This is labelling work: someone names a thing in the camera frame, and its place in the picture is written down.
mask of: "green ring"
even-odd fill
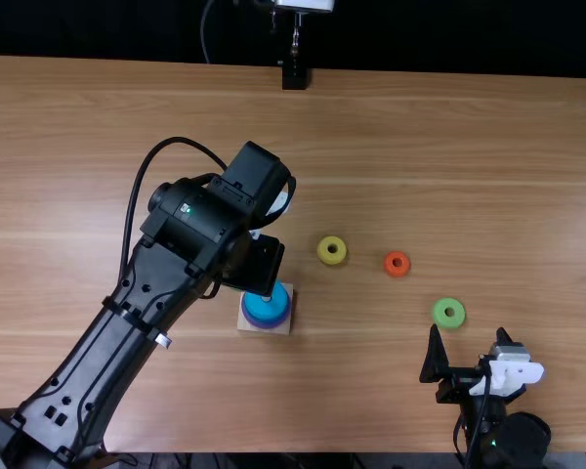
[[[453,316],[445,313],[446,309],[453,310]],[[432,308],[432,318],[438,327],[445,329],[455,329],[460,327],[465,321],[465,307],[453,298],[440,298]]]

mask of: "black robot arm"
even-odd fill
[[[0,467],[86,466],[154,347],[169,346],[168,329],[209,285],[271,294],[284,246],[268,236],[253,240],[249,230],[277,217],[268,211],[287,183],[290,200],[288,169],[250,142],[221,177],[159,187],[144,235],[84,335],[32,396],[0,409]]]

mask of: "black background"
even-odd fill
[[[254,0],[215,0],[213,63],[276,65],[290,18],[271,34]],[[0,54],[201,63],[204,0],[0,0]],[[337,0],[308,16],[310,66],[586,77],[586,2]]]

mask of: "yellow ring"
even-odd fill
[[[348,254],[345,242],[337,236],[326,236],[316,246],[316,255],[324,264],[335,266],[341,264]]]

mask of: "black clamp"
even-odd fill
[[[147,322],[145,322],[141,318],[138,318],[125,308],[122,308],[117,303],[115,303],[109,296],[105,297],[105,299],[102,301],[102,304],[109,311],[111,311],[115,315],[118,315],[123,320],[128,322],[130,325],[140,330],[143,334],[146,335],[146,338],[148,340],[156,342],[158,345],[161,345],[166,349],[169,349],[169,346],[172,344],[172,339],[170,339],[165,332],[158,329],[157,327],[154,327],[151,324],[148,324]]]

